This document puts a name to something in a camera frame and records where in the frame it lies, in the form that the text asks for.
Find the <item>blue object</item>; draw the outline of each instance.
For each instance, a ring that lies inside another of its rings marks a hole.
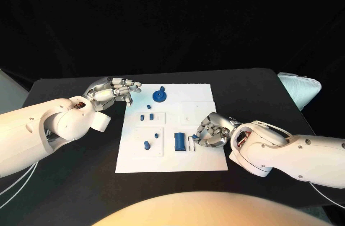
[[[145,150],[149,150],[149,147],[150,147],[150,146],[149,146],[149,143],[147,143],[147,141],[145,141],[145,142],[143,142],[143,148],[145,148]]]
[[[159,87],[159,90],[152,93],[152,100],[157,103],[163,102],[166,99],[166,94],[163,92],[163,87]]]
[[[185,134],[183,133],[173,134],[173,150],[176,151],[185,150]]]

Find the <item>robotic hand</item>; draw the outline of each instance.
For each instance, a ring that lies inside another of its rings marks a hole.
[[[199,138],[203,129],[211,134],[206,140]],[[241,124],[216,113],[205,117],[192,138],[206,147],[221,147],[229,140],[229,159],[257,176],[277,168],[300,181],[345,188],[343,139],[291,135],[261,121]]]
[[[109,116],[99,111],[114,101],[132,105],[130,92],[140,83],[103,78],[83,96],[55,99],[0,115],[0,177],[28,167],[60,146],[77,140],[91,127],[103,132]]]

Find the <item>white cable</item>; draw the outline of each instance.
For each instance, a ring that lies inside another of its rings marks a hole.
[[[27,175],[28,171],[32,169],[34,164],[30,166],[27,172],[22,174],[22,176],[17,179],[17,181],[8,186],[8,188],[0,193],[0,195],[17,184],[17,182],[21,180],[21,178]]]
[[[31,175],[32,175],[32,173],[34,173],[34,169],[35,169],[35,167],[37,167],[37,164],[38,164],[38,162],[34,163],[34,167],[32,167],[31,173],[30,173],[30,175],[28,175],[28,178],[27,178],[27,180],[25,180],[22,186],[19,187],[18,191],[14,193],[14,195],[11,196],[11,198],[7,200],[7,202],[0,206],[0,209],[1,209],[2,206],[11,201],[11,199],[12,199],[12,198],[15,197],[15,195],[18,194],[21,188],[25,186],[27,181],[28,181],[28,179],[30,179],[30,177],[31,177]]]
[[[333,200],[330,200],[324,195],[323,193],[316,189],[314,185],[308,182],[308,184],[311,185],[311,187],[314,188],[314,190],[317,191],[317,193],[334,204],[337,205],[340,208],[345,209],[345,207],[341,205],[339,205]]]

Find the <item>black table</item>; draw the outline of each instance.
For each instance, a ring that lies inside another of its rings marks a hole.
[[[224,116],[241,122],[264,121],[293,134],[313,134],[280,80],[267,69],[117,77],[143,84],[209,83],[216,112]],[[24,106],[80,95],[97,79],[38,80]],[[0,210],[1,225],[4,222],[8,225],[88,225],[134,202],[185,191],[237,192],[293,207],[329,204],[307,183],[277,169],[264,178],[249,174],[229,161],[228,144],[224,147],[228,171],[114,174],[123,111],[120,102],[103,112],[110,116],[106,131],[90,129],[78,140],[40,160],[25,187]],[[0,179],[0,190],[22,172]],[[1,204],[18,187],[4,194]],[[317,188],[336,202],[345,202],[341,190]]]

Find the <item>white board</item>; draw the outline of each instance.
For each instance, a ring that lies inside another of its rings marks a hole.
[[[160,86],[165,88],[166,99],[156,103],[152,100],[152,93]],[[132,107],[124,109],[114,172],[228,170],[222,148],[212,149],[193,144],[193,151],[189,151],[188,136],[195,134],[205,116],[215,112],[211,86],[142,85],[140,91],[139,94],[130,94]],[[185,135],[185,151],[175,151],[178,132]],[[143,141],[149,143],[147,150],[143,149]]]

